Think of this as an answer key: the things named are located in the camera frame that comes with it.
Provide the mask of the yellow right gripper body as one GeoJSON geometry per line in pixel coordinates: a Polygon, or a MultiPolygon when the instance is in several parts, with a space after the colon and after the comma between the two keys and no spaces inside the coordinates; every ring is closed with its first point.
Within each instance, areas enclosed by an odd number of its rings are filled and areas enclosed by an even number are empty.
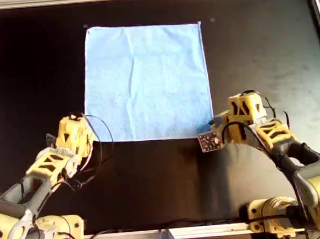
{"type": "Polygon", "coordinates": [[[229,109],[213,117],[211,131],[222,143],[246,143],[248,132],[243,125],[251,126],[267,116],[260,94],[245,91],[228,99],[229,109]]]}

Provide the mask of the yellow left gripper body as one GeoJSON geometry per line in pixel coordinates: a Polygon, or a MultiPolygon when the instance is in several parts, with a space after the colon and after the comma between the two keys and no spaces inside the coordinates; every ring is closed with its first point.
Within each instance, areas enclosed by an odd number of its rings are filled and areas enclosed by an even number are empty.
{"type": "Polygon", "coordinates": [[[79,157],[88,157],[94,139],[86,118],[71,114],[60,120],[55,146],[66,148],[79,157]]]}

